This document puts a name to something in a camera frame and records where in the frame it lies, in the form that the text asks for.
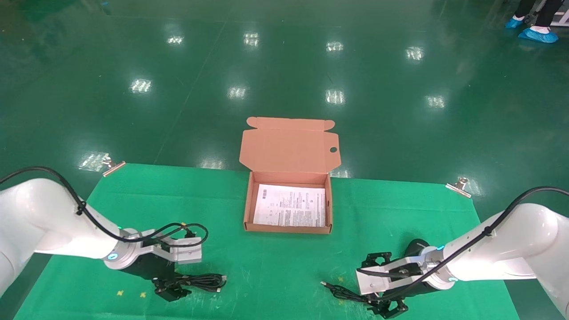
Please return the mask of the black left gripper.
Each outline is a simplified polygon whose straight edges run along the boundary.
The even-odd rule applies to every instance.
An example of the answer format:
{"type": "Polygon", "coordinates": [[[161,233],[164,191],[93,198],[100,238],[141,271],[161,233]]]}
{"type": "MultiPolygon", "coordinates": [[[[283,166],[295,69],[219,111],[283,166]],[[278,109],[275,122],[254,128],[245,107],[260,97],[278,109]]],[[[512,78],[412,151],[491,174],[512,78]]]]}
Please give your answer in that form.
{"type": "Polygon", "coordinates": [[[162,257],[137,257],[122,272],[145,280],[153,280],[156,295],[173,302],[190,295],[191,290],[178,286],[175,264],[162,257]]]}

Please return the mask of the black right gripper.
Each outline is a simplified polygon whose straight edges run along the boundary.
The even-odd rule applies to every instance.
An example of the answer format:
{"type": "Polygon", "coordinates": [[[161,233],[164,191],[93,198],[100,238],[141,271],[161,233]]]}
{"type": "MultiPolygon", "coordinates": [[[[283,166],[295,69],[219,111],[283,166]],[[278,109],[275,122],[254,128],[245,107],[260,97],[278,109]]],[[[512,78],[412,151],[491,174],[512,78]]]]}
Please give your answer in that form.
{"type": "MultiPolygon", "coordinates": [[[[361,269],[380,267],[391,262],[391,252],[376,252],[367,254],[361,263],[361,269]]],[[[411,278],[389,278],[388,290],[382,292],[378,298],[368,298],[367,310],[384,319],[392,319],[409,311],[404,299],[412,296],[425,295],[443,290],[443,282],[433,279],[422,281],[412,286],[411,278]]]]}

